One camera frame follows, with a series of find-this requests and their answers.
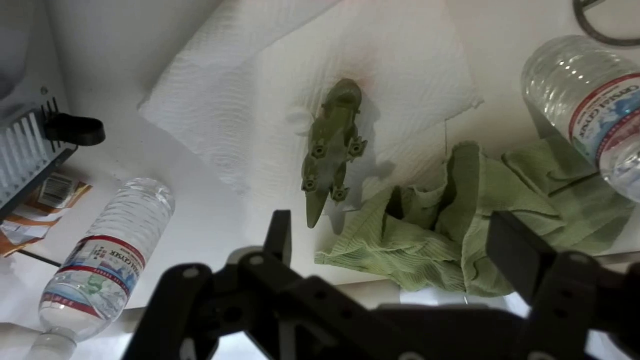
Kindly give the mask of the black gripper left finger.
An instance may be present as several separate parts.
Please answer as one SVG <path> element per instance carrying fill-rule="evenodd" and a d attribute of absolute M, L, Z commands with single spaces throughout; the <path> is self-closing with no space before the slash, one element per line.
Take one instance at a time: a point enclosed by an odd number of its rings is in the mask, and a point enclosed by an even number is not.
<path fill-rule="evenodd" d="M 263 250 L 277 258 L 281 264 L 288 264 L 291 258 L 291 218 L 288 211 L 276 211 L 271 214 Z"/>

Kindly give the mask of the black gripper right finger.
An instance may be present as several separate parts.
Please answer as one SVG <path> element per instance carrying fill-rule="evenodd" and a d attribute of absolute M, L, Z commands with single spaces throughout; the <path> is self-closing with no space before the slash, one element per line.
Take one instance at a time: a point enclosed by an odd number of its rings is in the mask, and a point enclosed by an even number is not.
<path fill-rule="evenodd" d="M 556 258 L 556 250 L 511 213 L 494 213 L 489 217 L 486 252 L 526 303 L 531 303 Z"/>

